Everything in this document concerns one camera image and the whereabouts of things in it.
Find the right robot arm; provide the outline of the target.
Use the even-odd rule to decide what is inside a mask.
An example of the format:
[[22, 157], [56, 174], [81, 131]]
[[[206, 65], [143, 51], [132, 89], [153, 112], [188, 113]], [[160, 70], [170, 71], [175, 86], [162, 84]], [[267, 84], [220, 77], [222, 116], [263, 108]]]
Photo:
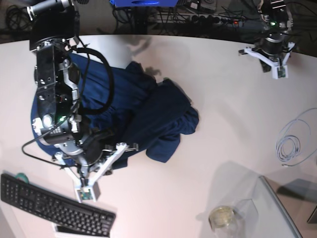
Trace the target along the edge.
[[[89, 128], [90, 115], [105, 112], [114, 98], [114, 76], [98, 51], [88, 48], [79, 38], [79, 12], [71, 0], [44, 0], [27, 7], [32, 22], [30, 51], [36, 56], [34, 80], [35, 115], [32, 128], [35, 141], [59, 146], [62, 160], [72, 159], [80, 177], [87, 178], [103, 157], [101, 141], [106, 134]], [[97, 109], [83, 106], [88, 70], [72, 62], [72, 52], [98, 57], [107, 72], [107, 100]]]

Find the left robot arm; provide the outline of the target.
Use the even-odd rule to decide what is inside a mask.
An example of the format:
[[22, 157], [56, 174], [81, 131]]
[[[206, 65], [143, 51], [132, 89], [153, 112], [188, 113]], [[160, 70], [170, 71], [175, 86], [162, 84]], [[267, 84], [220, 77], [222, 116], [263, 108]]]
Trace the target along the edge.
[[290, 34], [293, 18], [283, 0], [262, 0], [257, 6], [263, 25], [261, 51], [269, 56], [289, 53], [293, 46], [288, 46], [285, 37]]

